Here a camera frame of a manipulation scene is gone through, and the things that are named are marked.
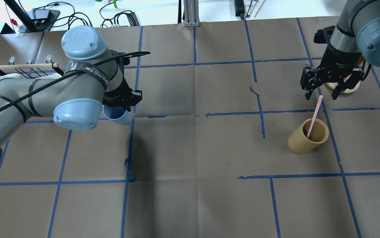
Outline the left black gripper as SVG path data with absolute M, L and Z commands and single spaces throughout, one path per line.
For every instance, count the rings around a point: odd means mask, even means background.
M 125 80 L 125 66 L 130 64 L 130 58 L 142 56 L 141 53 L 124 53 L 110 50 L 112 56 L 126 54 L 125 57 L 116 58 L 117 69 L 113 77 L 107 84 L 107 90 L 104 93 L 102 105 L 108 107 L 119 107 L 130 112 L 131 107 L 136 106 L 143 99 L 141 90 L 133 90 Z

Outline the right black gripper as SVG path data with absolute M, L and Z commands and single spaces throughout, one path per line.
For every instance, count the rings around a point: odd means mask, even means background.
M 306 100 L 310 100 L 313 91 L 321 85 L 338 83 L 331 94 L 332 99 L 336 100 L 342 90 L 355 87 L 371 71 L 370 64 L 365 68 L 366 61 L 361 53 L 343 52 L 331 45 L 332 34 L 337 33 L 335 28 L 329 26 L 317 30 L 314 35 L 314 43 L 326 44 L 326 50 L 317 68 L 305 67 L 302 71 L 301 86 Z

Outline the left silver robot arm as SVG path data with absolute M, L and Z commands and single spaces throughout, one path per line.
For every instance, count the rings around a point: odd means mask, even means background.
M 132 122 L 142 91 L 128 86 L 124 66 L 149 53 L 110 50 L 91 26 L 69 29 L 61 46 L 69 58 L 63 76 L 0 77 L 0 162 L 4 144 L 31 117 L 53 117 L 59 127 L 76 131 L 96 128 L 101 114 L 119 125 Z

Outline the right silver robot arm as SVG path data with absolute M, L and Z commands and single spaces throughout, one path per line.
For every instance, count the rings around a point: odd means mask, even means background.
M 380 67 L 380 0 L 349 0 L 336 25 L 319 29 L 316 44 L 326 44 L 320 65 L 305 67 L 300 86 L 309 100 L 323 84 L 335 83 L 332 99 L 365 80 Z

